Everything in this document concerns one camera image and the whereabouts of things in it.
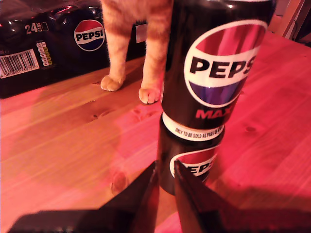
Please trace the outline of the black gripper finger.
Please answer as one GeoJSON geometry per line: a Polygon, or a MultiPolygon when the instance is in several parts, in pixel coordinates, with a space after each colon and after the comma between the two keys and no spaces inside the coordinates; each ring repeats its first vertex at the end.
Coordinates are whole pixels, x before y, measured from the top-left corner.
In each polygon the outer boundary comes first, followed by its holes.
{"type": "Polygon", "coordinates": [[[238,209],[206,187],[178,160],[175,200],[184,233],[261,233],[267,230],[254,210],[238,209]]]}
{"type": "Polygon", "coordinates": [[[153,233],[159,204],[157,162],[102,206],[102,233],[153,233]]]}

